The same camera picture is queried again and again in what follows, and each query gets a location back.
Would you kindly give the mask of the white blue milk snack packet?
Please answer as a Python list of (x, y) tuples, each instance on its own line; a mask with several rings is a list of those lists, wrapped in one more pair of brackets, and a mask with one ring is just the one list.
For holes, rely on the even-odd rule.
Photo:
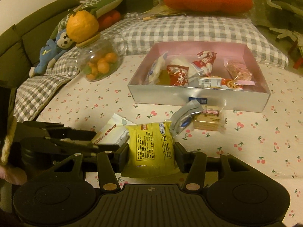
[(168, 52), (164, 52), (152, 63), (151, 68), (147, 73), (145, 84), (154, 85), (159, 81), (159, 76), (166, 65), (167, 55)]

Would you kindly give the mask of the glass jar with kumquats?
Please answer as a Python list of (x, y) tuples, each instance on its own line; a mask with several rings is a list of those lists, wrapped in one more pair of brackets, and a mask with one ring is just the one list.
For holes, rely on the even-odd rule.
[(76, 47), (78, 70), (90, 82), (102, 80), (120, 67), (121, 60), (112, 42), (99, 35), (77, 43)]

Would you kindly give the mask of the yellow snack packet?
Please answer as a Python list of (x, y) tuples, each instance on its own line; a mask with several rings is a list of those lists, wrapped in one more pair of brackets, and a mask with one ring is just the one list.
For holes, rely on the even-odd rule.
[(128, 162), (122, 176), (152, 178), (177, 173), (170, 122), (129, 125), (127, 128)]

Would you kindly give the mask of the green patterned pillow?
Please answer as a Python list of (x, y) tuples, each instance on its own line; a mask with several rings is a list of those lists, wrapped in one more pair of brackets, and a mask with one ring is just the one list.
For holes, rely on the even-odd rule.
[[(84, 3), (81, 3), (78, 7), (74, 8), (73, 11), (77, 12), (80, 10), (87, 10), (92, 14), (96, 15), (96, 18), (101, 17), (102, 15), (110, 12), (115, 9), (123, 0), (88, 0)], [(66, 28), (70, 13), (68, 13), (55, 27), (50, 38), (55, 39), (57, 34)]]

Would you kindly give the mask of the silver foil snack packet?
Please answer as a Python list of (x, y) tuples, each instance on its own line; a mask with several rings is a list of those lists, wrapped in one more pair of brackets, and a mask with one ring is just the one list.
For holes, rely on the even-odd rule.
[(179, 135), (191, 122), (195, 115), (202, 113), (203, 107), (197, 100), (191, 100), (169, 119), (170, 133), (173, 137)]

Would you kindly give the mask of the white cream cake packet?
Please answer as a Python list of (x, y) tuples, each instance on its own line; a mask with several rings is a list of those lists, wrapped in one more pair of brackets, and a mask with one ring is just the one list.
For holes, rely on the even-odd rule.
[(120, 147), (129, 139), (129, 130), (126, 126), (133, 124), (115, 113), (91, 142), (94, 145), (118, 145)]

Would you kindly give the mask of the pink nougat bar packet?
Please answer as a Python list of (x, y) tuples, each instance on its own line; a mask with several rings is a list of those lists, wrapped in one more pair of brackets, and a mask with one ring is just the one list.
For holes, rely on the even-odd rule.
[(227, 61), (224, 63), (228, 73), (236, 85), (254, 86), (255, 82), (252, 81), (253, 75), (248, 70), (246, 65), (239, 61)]

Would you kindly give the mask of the grey checked quilt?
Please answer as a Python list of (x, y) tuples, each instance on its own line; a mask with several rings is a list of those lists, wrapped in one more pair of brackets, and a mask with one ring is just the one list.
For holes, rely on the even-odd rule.
[[(242, 43), (252, 51), (257, 62), (276, 67), (288, 66), (288, 57), (274, 47), (246, 17), (171, 16), (144, 22), (138, 14), (128, 13), (124, 19), (101, 32), (112, 39), (122, 55), (147, 54), (158, 42), (212, 41)], [(76, 59), (80, 51), (74, 47), (64, 53), (46, 75), (25, 80), (17, 89), (14, 116), (19, 122), (34, 120), (53, 98), (55, 92), (77, 73)]]

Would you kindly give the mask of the clear wrapped wafer biscuit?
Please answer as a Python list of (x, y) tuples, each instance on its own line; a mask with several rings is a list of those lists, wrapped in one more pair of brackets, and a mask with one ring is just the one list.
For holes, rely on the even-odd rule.
[(227, 123), (223, 107), (203, 105), (203, 111), (194, 116), (193, 128), (197, 130), (223, 132)]

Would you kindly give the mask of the dark green sofa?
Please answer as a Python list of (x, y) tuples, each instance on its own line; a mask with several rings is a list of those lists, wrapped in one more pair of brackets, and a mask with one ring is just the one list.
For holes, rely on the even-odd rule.
[(40, 49), (46, 45), (57, 24), (76, 0), (57, 0), (33, 12), (1, 34), (1, 81), (19, 87), (29, 70), (39, 62)]

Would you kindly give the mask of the red white candy packet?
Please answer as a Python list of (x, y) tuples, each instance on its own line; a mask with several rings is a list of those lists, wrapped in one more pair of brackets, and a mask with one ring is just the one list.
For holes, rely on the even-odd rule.
[(197, 54), (198, 59), (192, 62), (201, 76), (210, 76), (217, 53), (204, 50)]

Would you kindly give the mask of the silver box with pink inside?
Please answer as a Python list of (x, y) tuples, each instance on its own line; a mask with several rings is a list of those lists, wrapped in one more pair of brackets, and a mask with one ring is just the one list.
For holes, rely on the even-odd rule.
[[(160, 85), (148, 84), (146, 77), (152, 64), (166, 56), (168, 65), (174, 59), (195, 61), (203, 50), (216, 53), (210, 76), (196, 74), (189, 78), (187, 86), (171, 86), (165, 75)], [(226, 68), (231, 62), (242, 63), (252, 73), (249, 82), (234, 82)], [(183, 106), (192, 98), (203, 104), (223, 106), (225, 109), (262, 112), (270, 90), (252, 52), (244, 44), (224, 42), (161, 42), (152, 46), (136, 70), (128, 88), (137, 103)]]

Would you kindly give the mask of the large orange citrus fruit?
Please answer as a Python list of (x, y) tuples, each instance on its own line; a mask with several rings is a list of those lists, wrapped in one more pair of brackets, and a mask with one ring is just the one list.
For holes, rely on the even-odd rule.
[(69, 16), (66, 31), (71, 40), (82, 43), (93, 37), (99, 29), (94, 15), (85, 10), (77, 11)]

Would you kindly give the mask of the red small snack packet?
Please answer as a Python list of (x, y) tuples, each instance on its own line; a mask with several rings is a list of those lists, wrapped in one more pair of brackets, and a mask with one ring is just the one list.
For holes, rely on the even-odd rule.
[(166, 70), (169, 74), (169, 82), (171, 86), (188, 86), (189, 67), (168, 65)]

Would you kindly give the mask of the orange white barcode snack packet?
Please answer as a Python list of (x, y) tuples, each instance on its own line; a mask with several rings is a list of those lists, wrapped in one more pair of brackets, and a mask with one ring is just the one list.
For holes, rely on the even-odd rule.
[(198, 80), (198, 83), (202, 88), (243, 90), (242, 85), (237, 85), (233, 79), (224, 79), (218, 76), (202, 77)]

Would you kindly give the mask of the blue monkey plush toy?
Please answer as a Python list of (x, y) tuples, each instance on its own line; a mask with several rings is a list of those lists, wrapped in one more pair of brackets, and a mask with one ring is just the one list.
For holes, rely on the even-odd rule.
[(40, 50), (40, 62), (36, 67), (31, 67), (29, 77), (43, 75), (47, 69), (54, 66), (56, 61), (75, 45), (68, 36), (66, 29), (57, 34), (56, 39), (47, 40), (46, 46)]

